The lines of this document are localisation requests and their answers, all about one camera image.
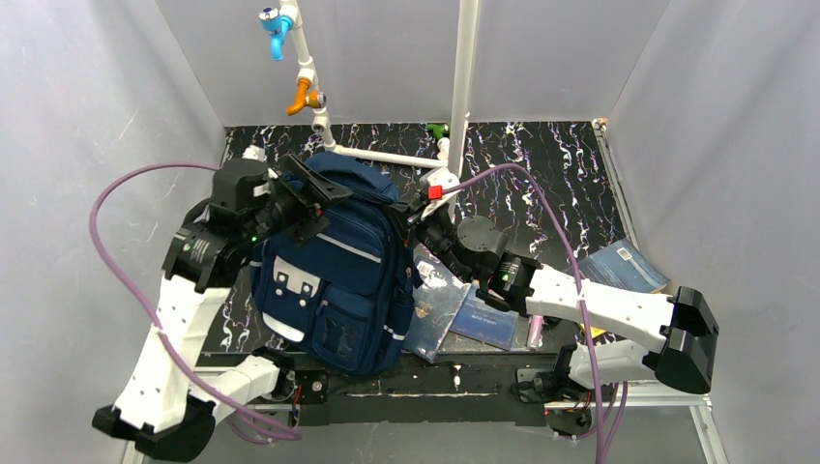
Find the dark blue crest book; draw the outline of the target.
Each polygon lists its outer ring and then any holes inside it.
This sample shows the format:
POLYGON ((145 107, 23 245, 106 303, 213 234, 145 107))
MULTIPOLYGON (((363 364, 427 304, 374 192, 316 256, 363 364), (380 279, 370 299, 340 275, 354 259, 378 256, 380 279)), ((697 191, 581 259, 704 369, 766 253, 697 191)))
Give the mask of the dark blue crest book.
POLYGON ((435 363, 471 285, 459 280, 420 246, 416 249, 415 263, 423 284, 414 290, 415 309, 403 349, 426 363, 435 363))

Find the navy blue student backpack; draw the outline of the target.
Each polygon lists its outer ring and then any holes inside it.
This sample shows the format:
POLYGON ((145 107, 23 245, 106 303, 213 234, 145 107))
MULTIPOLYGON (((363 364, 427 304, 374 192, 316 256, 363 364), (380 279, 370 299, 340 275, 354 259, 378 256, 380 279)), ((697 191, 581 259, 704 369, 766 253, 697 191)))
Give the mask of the navy blue student backpack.
POLYGON ((251 295, 264 325, 290 345, 343 373, 374 375, 399 358, 421 283, 394 226, 399 191, 378 169, 333 152, 307 166, 352 194, 312 238, 279 234, 258 246, 251 295))

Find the blue orange cover book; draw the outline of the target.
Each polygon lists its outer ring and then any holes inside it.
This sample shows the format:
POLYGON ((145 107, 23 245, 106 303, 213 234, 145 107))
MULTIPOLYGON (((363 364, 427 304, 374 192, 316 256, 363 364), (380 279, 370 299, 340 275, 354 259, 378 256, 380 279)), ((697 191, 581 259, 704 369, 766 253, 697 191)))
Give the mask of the blue orange cover book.
POLYGON ((450 326, 452 333, 488 344, 505 351, 513 348, 519 315, 489 306, 477 296, 479 286, 473 284, 450 326))

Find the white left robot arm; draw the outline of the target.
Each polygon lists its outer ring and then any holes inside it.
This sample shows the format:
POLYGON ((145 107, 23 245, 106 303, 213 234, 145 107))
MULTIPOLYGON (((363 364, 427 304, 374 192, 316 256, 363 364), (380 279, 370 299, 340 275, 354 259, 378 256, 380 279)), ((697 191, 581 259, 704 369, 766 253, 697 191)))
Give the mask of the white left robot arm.
POLYGON ((93 427, 160 460, 188 463, 207 447, 219 423, 237 417, 261 443, 298 441, 301 432, 249 407, 275 392, 288 358, 261 348, 214 380, 194 369, 209 328, 253 249, 285 233, 304 241, 328 224, 327 211, 349 196, 294 157, 278 168, 254 158, 213 169, 210 194, 192 207, 162 264, 160 296, 151 303, 103 245, 98 198, 89 230, 99 256, 136 297, 151 327, 132 375, 117 399, 98 409, 93 427))

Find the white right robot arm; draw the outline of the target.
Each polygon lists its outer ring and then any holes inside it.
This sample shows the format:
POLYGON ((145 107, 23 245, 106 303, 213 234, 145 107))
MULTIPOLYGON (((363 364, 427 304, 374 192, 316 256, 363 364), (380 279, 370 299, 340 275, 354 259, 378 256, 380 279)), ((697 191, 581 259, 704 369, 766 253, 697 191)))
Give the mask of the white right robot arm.
POLYGON ((488 218, 453 223, 425 198, 384 211, 409 245, 425 246, 459 280, 476 282, 476 295, 488 306, 622 338, 597 348, 588 335, 584 345, 562 347, 551 371, 513 384, 522 401, 578 399, 596 386, 643 380, 690 394, 711 391, 719 327, 700 291, 639 293, 564 274, 508 251, 507 235, 488 218))

